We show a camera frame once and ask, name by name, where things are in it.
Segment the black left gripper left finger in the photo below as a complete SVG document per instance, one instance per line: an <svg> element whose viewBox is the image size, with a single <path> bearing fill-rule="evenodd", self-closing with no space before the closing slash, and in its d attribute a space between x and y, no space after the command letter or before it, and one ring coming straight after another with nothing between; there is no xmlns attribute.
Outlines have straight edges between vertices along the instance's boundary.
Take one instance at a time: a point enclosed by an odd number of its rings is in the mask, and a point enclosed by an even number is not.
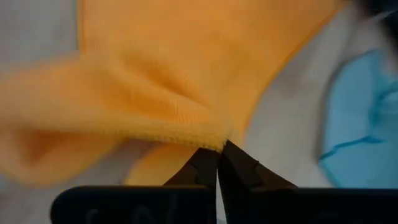
<svg viewBox="0 0 398 224"><path fill-rule="evenodd" d="M216 224L217 152L198 149L161 186L78 186L51 206L52 224Z"/></svg>

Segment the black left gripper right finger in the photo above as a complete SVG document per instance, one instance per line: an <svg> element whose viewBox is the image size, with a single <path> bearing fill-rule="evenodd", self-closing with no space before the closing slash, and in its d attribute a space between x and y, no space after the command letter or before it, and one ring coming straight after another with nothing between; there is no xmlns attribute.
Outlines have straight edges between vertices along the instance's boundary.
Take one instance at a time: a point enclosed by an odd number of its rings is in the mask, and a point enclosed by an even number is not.
<svg viewBox="0 0 398 224"><path fill-rule="evenodd" d="M398 224L398 190L297 187L231 141L218 177L228 224Z"/></svg>

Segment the orange microfiber towel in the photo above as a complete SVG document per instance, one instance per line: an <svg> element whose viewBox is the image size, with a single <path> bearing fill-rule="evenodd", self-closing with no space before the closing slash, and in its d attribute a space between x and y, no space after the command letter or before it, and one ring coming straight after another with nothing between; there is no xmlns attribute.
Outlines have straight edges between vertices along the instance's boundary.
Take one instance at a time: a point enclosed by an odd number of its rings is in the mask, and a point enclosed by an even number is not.
<svg viewBox="0 0 398 224"><path fill-rule="evenodd" d="M128 139L128 185L240 144L262 92L340 0L80 0L80 53L0 77L0 173L50 185Z"/></svg>

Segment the blue microfiber towel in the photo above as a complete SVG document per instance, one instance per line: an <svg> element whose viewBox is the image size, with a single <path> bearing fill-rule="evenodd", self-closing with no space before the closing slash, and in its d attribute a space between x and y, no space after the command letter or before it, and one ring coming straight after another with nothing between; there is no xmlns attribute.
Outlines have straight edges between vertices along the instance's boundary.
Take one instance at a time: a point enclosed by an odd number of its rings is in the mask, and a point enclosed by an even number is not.
<svg viewBox="0 0 398 224"><path fill-rule="evenodd" d="M339 70L328 90L318 163L340 188L398 189L398 74L370 50Z"/></svg>

